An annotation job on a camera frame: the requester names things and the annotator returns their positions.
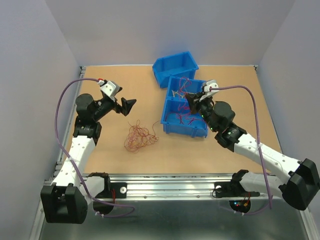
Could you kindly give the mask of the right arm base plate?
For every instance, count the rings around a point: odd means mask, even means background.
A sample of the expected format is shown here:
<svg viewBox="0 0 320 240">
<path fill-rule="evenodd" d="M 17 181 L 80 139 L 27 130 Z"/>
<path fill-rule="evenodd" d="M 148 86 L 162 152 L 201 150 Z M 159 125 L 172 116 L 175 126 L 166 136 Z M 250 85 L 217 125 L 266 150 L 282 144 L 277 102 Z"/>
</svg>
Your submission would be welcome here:
<svg viewBox="0 0 320 240">
<path fill-rule="evenodd" d="M 261 194 L 256 191 L 246 191 L 239 183 L 231 181 L 216 182 L 211 195 L 215 199 L 235 198 L 229 200 L 233 211 L 241 214 L 248 214 L 251 209 L 251 198 L 259 197 Z"/>
</svg>

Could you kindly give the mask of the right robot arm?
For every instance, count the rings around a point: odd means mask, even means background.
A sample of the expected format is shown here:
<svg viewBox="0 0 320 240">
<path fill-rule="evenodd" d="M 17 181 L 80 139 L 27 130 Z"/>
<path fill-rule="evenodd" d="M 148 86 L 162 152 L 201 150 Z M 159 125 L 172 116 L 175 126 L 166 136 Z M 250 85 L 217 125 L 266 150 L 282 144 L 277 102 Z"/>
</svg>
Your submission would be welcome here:
<svg viewBox="0 0 320 240">
<path fill-rule="evenodd" d="M 203 93 L 185 96 L 192 114 L 200 114 L 216 141 L 233 153 L 247 157 L 263 168 L 263 174 L 240 170 L 232 176 L 229 189 L 235 195 L 244 192 L 266 193 L 282 198 L 291 207 L 304 211 L 320 190 L 316 164 L 306 158 L 288 157 L 263 143 L 237 126 L 235 112 L 224 101 L 213 101 Z"/>
</svg>

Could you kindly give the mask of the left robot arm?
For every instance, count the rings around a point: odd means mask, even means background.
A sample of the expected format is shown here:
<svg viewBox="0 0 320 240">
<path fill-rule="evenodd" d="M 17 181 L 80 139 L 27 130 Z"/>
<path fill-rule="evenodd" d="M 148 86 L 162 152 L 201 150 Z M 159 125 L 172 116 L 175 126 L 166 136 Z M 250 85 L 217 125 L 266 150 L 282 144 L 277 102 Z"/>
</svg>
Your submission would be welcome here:
<svg viewBox="0 0 320 240">
<path fill-rule="evenodd" d="M 108 173 L 93 172 L 87 179 L 82 174 L 101 135 L 99 120 L 110 111 L 127 116 L 136 103 L 136 99 L 121 98 L 121 104 L 118 104 L 116 94 L 121 90 L 122 87 L 109 82 L 100 87 L 102 98 L 99 100 L 88 93 L 76 98 L 77 116 L 71 147 L 65 153 L 66 159 L 58 175 L 51 185 L 45 185 L 40 192 L 48 223 L 82 224 L 90 203 L 93 203 L 96 215 L 109 218 L 110 212 L 117 206 L 114 200 L 97 199 L 97 196 L 115 196 Z"/>
</svg>

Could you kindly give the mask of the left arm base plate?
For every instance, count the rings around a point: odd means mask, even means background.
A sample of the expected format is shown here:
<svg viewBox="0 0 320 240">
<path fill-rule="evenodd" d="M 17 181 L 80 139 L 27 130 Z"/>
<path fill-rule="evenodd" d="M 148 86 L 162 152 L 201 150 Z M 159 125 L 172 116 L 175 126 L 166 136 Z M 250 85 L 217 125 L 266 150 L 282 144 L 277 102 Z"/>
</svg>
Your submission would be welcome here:
<svg viewBox="0 0 320 240">
<path fill-rule="evenodd" d="M 102 200 L 107 199 L 109 203 L 115 204 L 116 200 L 125 199 L 127 197 L 127 183 L 125 182 L 112 182 L 110 190 L 103 190 L 96 198 Z M 101 214 L 110 214 L 114 206 L 93 202 L 93 210 Z"/>
</svg>

